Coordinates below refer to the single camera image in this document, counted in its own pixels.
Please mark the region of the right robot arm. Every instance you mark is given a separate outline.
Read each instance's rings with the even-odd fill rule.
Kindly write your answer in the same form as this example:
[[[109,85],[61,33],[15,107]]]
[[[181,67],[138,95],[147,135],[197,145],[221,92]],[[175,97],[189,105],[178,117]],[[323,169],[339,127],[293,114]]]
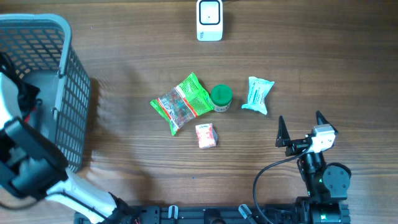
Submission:
[[[279,117],[276,147],[284,147],[285,155],[295,156],[300,175],[310,200],[314,203],[338,203],[348,198],[351,170],[338,162],[326,163],[323,153],[334,146],[338,130],[320,111],[317,125],[302,139],[291,139],[284,118]]]

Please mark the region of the light blue wipes packet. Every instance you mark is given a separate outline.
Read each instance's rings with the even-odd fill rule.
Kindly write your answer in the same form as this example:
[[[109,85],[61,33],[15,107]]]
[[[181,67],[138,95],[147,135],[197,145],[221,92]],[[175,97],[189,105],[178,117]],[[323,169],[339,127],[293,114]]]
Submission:
[[[249,90],[247,102],[241,106],[242,109],[253,110],[267,115],[268,111],[265,104],[265,98],[274,86],[273,81],[262,78],[249,77]]]

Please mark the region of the green lid jar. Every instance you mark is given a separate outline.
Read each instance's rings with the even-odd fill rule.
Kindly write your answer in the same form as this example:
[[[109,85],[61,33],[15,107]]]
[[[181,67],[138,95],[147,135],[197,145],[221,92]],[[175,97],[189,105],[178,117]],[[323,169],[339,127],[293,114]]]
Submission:
[[[212,89],[210,98],[216,112],[225,112],[231,105],[233,91],[228,85],[219,84]]]

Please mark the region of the orange Kleenex tissue pack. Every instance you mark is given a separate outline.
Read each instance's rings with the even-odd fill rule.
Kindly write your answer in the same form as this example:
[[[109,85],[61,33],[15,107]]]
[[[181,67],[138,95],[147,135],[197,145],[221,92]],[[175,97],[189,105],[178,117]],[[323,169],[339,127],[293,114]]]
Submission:
[[[200,149],[216,146],[218,135],[212,123],[196,125],[195,131],[198,138],[198,147]]]

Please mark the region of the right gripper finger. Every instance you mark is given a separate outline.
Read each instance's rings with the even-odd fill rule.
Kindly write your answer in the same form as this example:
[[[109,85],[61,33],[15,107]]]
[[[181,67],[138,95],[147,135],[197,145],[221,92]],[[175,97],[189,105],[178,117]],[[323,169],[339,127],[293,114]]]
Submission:
[[[319,110],[316,111],[315,114],[316,114],[316,119],[317,119],[318,125],[329,124],[333,128],[335,135],[338,135],[338,130],[326,120],[326,118],[322,115],[322,113]]]
[[[275,146],[287,147],[289,145],[291,145],[291,139],[284,121],[284,117],[279,116],[279,126],[278,126],[277,137],[275,140]]]

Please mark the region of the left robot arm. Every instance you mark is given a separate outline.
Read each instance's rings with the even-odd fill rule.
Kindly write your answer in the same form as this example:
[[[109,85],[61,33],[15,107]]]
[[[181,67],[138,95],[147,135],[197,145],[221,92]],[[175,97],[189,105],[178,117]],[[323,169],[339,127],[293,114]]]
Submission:
[[[59,148],[27,123],[42,104],[39,92],[1,53],[1,186],[17,198],[61,203],[91,223],[138,223],[125,201],[76,175]]]

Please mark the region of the green Haribo candy bag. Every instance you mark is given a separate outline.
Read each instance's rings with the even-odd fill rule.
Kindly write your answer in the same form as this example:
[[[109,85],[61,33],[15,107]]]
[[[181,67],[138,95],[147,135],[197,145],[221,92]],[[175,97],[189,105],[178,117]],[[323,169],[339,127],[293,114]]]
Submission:
[[[209,93],[194,73],[150,105],[168,122],[173,136],[192,119],[214,109]]]

